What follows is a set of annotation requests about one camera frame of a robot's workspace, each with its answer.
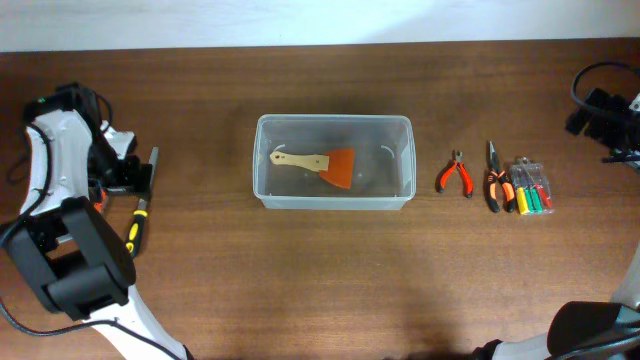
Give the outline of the metal file yellow black handle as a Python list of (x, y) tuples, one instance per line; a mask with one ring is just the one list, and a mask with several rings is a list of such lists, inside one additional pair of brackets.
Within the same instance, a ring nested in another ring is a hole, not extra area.
[(138, 200), (138, 205), (133, 212), (132, 222), (129, 226), (126, 234), (125, 247), (128, 250), (132, 258), (135, 258), (141, 248), (142, 238), (144, 235), (144, 228), (146, 219), (148, 218), (148, 206), (152, 197), (153, 183), (155, 179), (157, 163), (159, 156), (159, 148), (153, 147), (149, 157), (149, 164), (151, 165), (151, 173), (149, 179), (149, 187), (147, 193)]

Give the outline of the clear plastic storage container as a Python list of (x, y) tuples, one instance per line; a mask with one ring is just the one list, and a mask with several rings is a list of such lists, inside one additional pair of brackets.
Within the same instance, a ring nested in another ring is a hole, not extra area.
[(257, 122), (253, 192), (269, 209), (399, 210), (416, 191), (405, 116), (267, 114)]

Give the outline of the orange scraper wooden handle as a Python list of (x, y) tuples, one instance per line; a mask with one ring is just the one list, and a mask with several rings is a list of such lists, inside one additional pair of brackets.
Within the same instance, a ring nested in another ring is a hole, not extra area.
[(340, 148), (324, 154), (294, 155), (273, 151), (269, 158), (274, 165), (296, 166), (317, 173), (325, 182), (350, 189), (355, 165), (355, 149)]

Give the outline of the orange bit holder strip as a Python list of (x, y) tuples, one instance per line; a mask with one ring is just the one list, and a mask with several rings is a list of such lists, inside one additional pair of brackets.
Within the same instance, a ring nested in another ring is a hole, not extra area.
[(99, 198), (94, 203), (94, 208), (99, 212), (103, 213), (108, 204), (108, 195), (105, 190), (101, 190), (99, 192)]

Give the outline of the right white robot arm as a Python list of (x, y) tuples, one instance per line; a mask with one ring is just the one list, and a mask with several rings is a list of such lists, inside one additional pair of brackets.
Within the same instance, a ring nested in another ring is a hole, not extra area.
[[(585, 132), (611, 149), (605, 163), (639, 163), (639, 99), (600, 88), (578, 102), (566, 129)], [(547, 332), (520, 342), (499, 339), (474, 349), (470, 359), (637, 359), (639, 357), (639, 255), (609, 302), (571, 301)]]

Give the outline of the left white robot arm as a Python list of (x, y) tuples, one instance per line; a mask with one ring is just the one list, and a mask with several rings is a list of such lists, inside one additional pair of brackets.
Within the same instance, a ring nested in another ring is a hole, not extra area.
[(93, 328), (126, 359), (189, 359), (136, 287), (158, 150), (141, 161), (135, 134), (112, 122), (111, 104), (79, 83), (25, 105), (28, 190), (1, 227), (1, 247), (40, 304), (72, 323), (36, 330), (6, 308), (1, 315), (33, 337)]

